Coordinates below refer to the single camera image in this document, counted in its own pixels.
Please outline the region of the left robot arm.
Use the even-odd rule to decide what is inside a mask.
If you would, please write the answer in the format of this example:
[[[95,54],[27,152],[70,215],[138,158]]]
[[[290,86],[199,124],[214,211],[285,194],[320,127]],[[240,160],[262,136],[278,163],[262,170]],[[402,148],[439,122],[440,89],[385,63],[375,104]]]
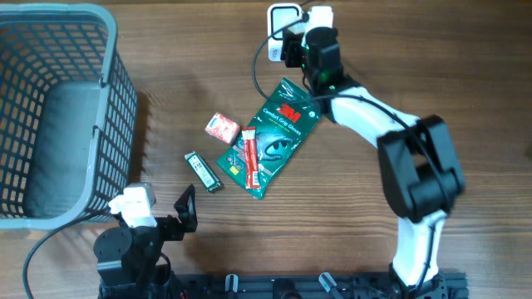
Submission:
[[[95,241],[99,298],[186,298],[184,284],[162,252],[164,243],[179,242],[198,226],[195,187],[190,185],[174,203],[175,216],[155,217],[150,184],[133,183],[109,202],[119,225]]]

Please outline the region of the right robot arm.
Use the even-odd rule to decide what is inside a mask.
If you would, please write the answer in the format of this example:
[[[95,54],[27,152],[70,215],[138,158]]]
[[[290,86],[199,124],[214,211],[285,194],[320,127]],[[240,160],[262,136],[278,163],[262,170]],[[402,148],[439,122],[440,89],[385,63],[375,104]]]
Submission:
[[[395,110],[345,74],[336,28],[290,28],[281,34],[280,58],[286,67],[302,70],[309,102],[377,148],[383,193],[398,217],[390,293],[418,298],[435,291],[441,231],[466,186],[445,121]]]

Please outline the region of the green 3M gloves packet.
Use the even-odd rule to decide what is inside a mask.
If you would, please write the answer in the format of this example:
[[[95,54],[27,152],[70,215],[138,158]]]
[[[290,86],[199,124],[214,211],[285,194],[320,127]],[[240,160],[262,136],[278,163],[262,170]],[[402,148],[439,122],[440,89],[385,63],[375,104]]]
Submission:
[[[306,91],[284,78],[249,122],[249,126],[255,128],[259,188],[246,188],[244,141],[241,135],[217,159],[216,164],[254,198],[261,199],[265,195],[268,185],[319,122],[321,113],[318,105],[302,103],[308,98]]]

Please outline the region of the red stick sachet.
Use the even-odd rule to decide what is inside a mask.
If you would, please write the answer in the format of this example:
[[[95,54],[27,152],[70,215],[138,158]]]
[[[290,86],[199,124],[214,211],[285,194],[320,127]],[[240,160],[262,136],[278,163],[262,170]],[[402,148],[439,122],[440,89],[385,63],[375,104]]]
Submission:
[[[259,162],[255,138],[256,128],[248,127],[242,131],[244,157],[246,164],[246,189],[259,189]]]

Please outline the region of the red white small box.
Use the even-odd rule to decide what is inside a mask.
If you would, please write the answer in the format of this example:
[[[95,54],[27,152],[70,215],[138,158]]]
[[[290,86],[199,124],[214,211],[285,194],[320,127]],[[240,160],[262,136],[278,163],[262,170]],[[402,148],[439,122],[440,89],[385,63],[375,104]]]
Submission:
[[[215,113],[204,130],[225,144],[232,145],[240,132],[240,125],[220,113]]]

